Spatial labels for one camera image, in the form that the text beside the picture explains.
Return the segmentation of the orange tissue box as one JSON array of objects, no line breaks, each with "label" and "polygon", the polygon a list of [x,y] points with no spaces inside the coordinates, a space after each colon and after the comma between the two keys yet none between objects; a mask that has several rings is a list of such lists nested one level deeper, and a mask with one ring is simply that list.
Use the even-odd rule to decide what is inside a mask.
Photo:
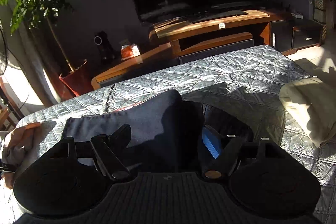
[{"label": "orange tissue box", "polygon": [[136,44],[131,44],[128,39],[121,41],[120,45],[122,60],[127,60],[140,55],[138,46]]}]

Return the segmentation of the wooden low side table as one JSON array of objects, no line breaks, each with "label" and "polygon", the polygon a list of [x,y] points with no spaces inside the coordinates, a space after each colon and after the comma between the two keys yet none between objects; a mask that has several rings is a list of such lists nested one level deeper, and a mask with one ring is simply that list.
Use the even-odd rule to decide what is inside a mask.
[{"label": "wooden low side table", "polygon": [[91,81],[91,85],[94,90],[101,88],[101,85],[104,81],[110,80],[114,77],[124,75],[128,72],[132,72],[135,69],[144,67],[149,63],[155,63],[156,61],[162,61],[173,56],[173,48],[171,43],[161,44],[158,47],[150,50],[146,53],[143,53],[139,56],[132,57],[122,63],[100,73],[94,77]]}]

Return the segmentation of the black speaker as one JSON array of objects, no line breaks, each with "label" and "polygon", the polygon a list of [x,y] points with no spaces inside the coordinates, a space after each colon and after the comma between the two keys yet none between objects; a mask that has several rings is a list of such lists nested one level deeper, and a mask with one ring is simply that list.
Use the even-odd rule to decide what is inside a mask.
[{"label": "black speaker", "polygon": [[94,35],[93,39],[100,53],[101,61],[105,64],[112,64],[117,58],[117,52],[108,40],[108,35],[104,31],[99,31]]}]

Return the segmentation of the wooden TV stand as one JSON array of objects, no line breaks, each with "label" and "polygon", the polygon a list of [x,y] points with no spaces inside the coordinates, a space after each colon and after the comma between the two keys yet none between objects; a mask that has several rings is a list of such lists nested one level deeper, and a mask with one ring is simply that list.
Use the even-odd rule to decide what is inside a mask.
[{"label": "wooden TV stand", "polygon": [[230,16],[196,23],[172,19],[155,24],[149,33],[154,46],[170,43],[175,57],[260,45],[290,55],[321,46],[324,38],[322,24],[274,10],[234,11]]}]

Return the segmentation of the dark navy garment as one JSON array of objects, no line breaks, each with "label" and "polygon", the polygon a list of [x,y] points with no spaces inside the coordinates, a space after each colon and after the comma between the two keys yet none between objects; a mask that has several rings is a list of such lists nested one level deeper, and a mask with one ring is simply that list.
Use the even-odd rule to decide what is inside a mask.
[{"label": "dark navy garment", "polygon": [[89,141],[114,133],[128,124],[131,129],[126,159],[180,164],[197,160],[201,152],[202,128],[211,126],[226,136],[253,140],[252,129],[227,112],[200,102],[183,100],[176,90],[161,93],[132,108],[102,115],[69,118],[62,137]]}]

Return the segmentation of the grey quilted table cover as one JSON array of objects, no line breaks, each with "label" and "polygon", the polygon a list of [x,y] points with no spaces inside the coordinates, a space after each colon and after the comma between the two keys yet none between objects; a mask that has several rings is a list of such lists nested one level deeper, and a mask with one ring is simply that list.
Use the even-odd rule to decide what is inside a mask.
[{"label": "grey quilted table cover", "polygon": [[[19,125],[43,122],[43,139],[33,153],[37,159],[60,140],[69,118],[117,114],[121,109],[174,89],[184,100],[216,106],[246,123],[255,137],[267,134],[306,167],[321,184],[314,217],[335,223],[335,141],[316,148],[297,122],[284,110],[278,94],[291,81],[305,79],[306,71],[269,46],[227,52],[125,80],[64,101],[23,118]],[[72,223],[263,223],[264,219],[239,209],[223,190],[213,202],[193,194],[198,183],[183,175],[177,185],[133,184],[135,197],[118,202],[109,197],[97,209],[72,218]]]}]

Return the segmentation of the red plant pot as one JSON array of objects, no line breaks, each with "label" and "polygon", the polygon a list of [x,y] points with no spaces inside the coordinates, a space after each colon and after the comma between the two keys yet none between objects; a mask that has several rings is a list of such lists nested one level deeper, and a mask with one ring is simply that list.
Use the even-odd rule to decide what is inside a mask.
[{"label": "red plant pot", "polygon": [[93,91],[91,67],[87,60],[83,60],[82,65],[74,72],[61,74],[59,79],[77,97]]}]

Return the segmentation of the beige cream garment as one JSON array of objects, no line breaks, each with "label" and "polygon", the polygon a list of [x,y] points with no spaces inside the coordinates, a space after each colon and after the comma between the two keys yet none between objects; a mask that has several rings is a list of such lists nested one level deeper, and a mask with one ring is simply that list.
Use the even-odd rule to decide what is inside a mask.
[{"label": "beige cream garment", "polygon": [[335,88],[318,77],[282,86],[279,100],[317,148],[335,136]]}]

